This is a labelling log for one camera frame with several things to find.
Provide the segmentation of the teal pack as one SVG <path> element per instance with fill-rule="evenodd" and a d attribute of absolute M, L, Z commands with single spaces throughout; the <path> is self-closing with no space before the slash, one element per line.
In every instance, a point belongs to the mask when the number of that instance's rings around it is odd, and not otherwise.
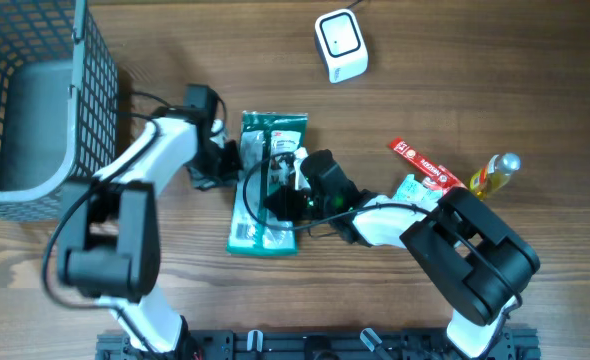
<path fill-rule="evenodd" d="M 413 174 L 409 174 L 397 188 L 392 199 L 408 202 L 437 202 L 443 195 L 443 188 L 429 177 L 419 182 Z"/>

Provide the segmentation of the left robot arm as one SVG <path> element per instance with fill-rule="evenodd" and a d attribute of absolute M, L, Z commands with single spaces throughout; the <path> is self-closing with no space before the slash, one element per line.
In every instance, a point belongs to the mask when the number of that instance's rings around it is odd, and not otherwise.
<path fill-rule="evenodd" d="M 207 85 L 188 86 L 180 106 L 146 116 L 140 137 L 90 177 L 65 181 L 62 214 L 45 253 L 57 256 L 61 284 L 84 303 L 58 297 L 42 269 L 44 292 L 71 310 L 106 309 L 138 359 L 200 359 L 203 350 L 184 316 L 157 286 L 161 240 L 156 199 L 181 169 L 199 191 L 233 187 L 242 163 L 218 112 L 226 106 Z"/>

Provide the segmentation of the grey plastic mesh basket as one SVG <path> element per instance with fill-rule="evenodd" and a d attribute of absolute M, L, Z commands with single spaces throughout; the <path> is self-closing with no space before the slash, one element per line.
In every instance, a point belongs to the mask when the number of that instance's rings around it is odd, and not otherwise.
<path fill-rule="evenodd" d="M 57 217 L 116 157 L 118 69 L 85 0 L 0 0 L 0 219 Z"/>

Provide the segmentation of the yellow oil bottle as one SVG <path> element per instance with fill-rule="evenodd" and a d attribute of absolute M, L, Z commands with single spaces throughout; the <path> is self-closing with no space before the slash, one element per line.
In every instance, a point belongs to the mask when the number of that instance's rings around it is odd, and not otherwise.
<path fill-rule="evenodd" d="M 469 189 L 479 200 L 484 200 L 506 185 L 520 167 L 521 159 L 517 154 L 496 154 L 471 177 Z"/>

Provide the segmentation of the green 3M package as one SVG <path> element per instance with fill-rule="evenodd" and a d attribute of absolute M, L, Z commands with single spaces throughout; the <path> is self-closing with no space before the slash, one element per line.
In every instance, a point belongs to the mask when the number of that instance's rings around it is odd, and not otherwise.
<path fill-rule="evenodd" d="M 294 184 L 293 160 L 286 155 L 300 148 L 308 122 L 306 113 L 245 111 L 239 145 L 239 172 L 227 251 L 233 255 L 288 256 L 298 253 L 295 234 L 271 230 L 257 221 L 290 227 L 262 201 L 283 185 Z"/>

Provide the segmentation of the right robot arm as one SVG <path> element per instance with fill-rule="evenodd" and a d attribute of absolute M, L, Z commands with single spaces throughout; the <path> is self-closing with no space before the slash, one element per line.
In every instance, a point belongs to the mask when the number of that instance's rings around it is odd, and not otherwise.
<path fill-rule="evenodd" d="M 261 203 L 276 217 L 269 228 L 327 224 L 349 244 L 407 250 L 451 305 L 446 336 L 470 359 L 490 355 L 540 269 L 535 250 L 467 189 L 434 202 L 393 200 L 358 189 L 329 150 L 278 152 L 259 166 L 278 173 Z"/>

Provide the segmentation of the red stick sachet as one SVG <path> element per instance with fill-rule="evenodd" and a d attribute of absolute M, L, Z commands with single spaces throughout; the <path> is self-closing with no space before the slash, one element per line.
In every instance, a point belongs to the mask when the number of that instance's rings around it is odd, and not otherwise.
<path fill-rule="evenodd" d="M 436 165 L 426 156 L 419 153 L 402 138 L 394 139 L 388 147 L 399 154 L 407 162 L 426 176 L 422 181 L 425 187 L 446 194 L 454 187 L 465 188 L 465 185 L 443 165 Z"/>

